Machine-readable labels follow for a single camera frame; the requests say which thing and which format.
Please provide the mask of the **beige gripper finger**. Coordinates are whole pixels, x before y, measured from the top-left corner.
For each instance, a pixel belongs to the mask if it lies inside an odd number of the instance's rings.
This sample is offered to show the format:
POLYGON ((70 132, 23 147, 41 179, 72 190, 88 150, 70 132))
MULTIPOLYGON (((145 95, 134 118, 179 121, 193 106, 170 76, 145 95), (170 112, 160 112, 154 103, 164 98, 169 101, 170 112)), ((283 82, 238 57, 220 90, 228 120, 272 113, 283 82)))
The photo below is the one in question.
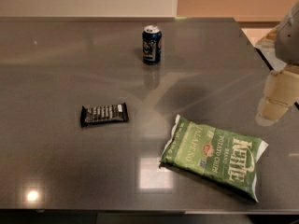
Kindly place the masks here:
POLYGON ((261 126, 271 126, 298 101, 299 66, 287 65, 281 71, 271 71, 265 83, 255 121, 261 126))

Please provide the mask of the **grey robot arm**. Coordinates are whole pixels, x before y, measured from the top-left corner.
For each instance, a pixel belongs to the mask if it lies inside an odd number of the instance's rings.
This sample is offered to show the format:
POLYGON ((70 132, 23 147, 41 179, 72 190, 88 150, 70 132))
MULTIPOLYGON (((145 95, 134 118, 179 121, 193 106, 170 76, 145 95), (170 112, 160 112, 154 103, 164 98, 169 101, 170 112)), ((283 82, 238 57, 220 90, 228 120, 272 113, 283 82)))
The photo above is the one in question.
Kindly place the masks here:
POLYGON ((299 2, 259 40, 256 50, 270 73, 255 120, 271 126, 299 101, 299 2))

